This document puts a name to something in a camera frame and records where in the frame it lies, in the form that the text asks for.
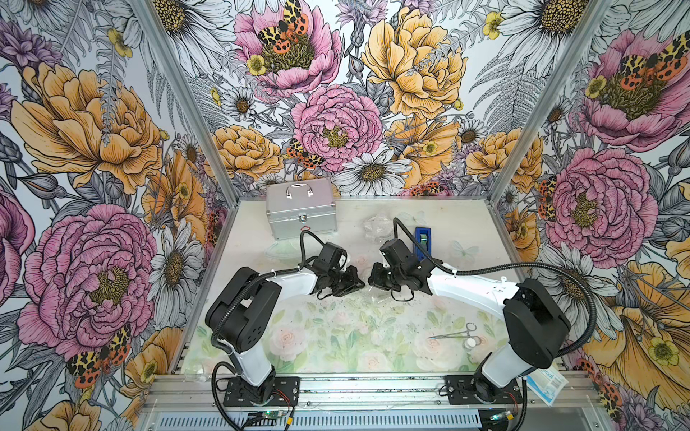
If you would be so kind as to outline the clear bubble wrap sheet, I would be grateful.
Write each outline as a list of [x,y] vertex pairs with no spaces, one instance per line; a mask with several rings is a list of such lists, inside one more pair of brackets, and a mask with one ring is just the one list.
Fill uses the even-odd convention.
[[365,287],[360,292],[359,297],[361,303],[366,306],[388,305],[389,303],[395,302],[395,298],[393,298],[391,291],[382,290],[376,287]]
[[383,214],[365,219],[362,226],[365,239],[372,244],[383,244],[395,236],[393,221]]

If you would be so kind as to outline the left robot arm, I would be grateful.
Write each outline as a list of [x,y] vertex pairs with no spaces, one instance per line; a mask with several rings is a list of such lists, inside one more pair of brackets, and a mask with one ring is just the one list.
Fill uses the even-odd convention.
[[305,257],[294,268],[263,274],[237,269],[205,317],[211,345],[226,353],[234,374],[224,395],[226,407],[267,405],[279,390],[287,390],[287,384],[276,381],[275,366],[262,345],[274,309],[294,296],[325,299],[363,289],[357,268],[347,260],[345,249],[327,242],[318,255]]

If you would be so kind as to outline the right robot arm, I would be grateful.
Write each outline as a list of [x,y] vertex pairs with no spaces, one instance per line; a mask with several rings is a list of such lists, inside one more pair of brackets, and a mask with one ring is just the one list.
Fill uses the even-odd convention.
[[368,283],[391,292],[407,287],[413,293],[455,299],[505,322],[508,342],[483,359],[464,391],[479,402],[492,403],[513,381],[547,369],[560,357],[571,323],[544,286],[533,278],[520,283],[486,278],[499,269],[461,271],[441,260],[419,260],[404,241],[385,242],[385,260],[372,267]]

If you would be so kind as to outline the blue tape dispenser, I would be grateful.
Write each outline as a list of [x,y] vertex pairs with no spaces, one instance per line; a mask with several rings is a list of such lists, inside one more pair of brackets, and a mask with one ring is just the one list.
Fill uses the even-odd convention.
[[431,229],[429,227],[417,226],[415,228],[415,240],[420,247],[415,247],[415,254],[418,260],[425,260],[431,255]]

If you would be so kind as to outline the silver aluminium case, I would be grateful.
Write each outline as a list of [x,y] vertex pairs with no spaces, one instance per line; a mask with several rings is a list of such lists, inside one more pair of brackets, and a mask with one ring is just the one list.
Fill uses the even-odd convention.
[[298,238],[303,231],[338,230],[332,184],[327,179],[268,186],[266,215],[272,235],[279,241]]

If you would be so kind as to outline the silver scissors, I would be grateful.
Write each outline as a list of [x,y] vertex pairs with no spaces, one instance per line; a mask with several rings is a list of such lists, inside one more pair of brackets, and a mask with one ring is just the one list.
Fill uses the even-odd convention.
[[472,339],[475,338],[477,326],[475,323],[467,323],[460,332],[451,332],[446,334],[437,334],[429,336],[430,339]]

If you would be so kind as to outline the white blue packet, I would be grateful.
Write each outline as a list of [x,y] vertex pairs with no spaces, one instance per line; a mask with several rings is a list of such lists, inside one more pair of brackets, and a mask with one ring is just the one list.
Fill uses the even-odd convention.
[[528,388],[549,407],[553,407],[555,400],[569,381],[555,367],[537,369],[526,376]]

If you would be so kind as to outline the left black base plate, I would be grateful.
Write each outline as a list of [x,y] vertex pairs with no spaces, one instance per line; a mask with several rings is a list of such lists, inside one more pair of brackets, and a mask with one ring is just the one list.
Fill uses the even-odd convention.
[[296,376],[270,377],[258,387],[242,378],[231,378],[222,403],[226,408],[293,407],[298,404],[300,384]]

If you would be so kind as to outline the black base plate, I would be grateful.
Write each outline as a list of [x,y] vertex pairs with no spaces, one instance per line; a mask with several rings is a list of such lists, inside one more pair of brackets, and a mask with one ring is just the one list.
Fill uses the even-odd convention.
[[300,384],[296,376],[270,377],[258,387],[242,378],[231,378],[222,403],[226,408],[293,407],[298,404]]
[[443,389],[451,405],[521,404],[523,390],[515,380],[499,388],[482,376],[446,375]]

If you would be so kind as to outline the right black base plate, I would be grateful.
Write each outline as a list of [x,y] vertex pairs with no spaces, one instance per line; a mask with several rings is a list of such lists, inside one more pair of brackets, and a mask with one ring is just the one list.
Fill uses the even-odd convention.
[[499,388],[482,376],[446,375],[443,389],[451,405],[521,404],[523,390],[515,380]]

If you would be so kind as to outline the aluminium front rail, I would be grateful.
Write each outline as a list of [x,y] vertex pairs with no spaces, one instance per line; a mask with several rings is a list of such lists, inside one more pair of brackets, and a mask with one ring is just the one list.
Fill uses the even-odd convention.
[[[387,411],[450,409],[443,373],[307,374],[300,377],[301,411]],[[216,409],[211,384],[183,375],[154,383],[143,411],[210,412]]]

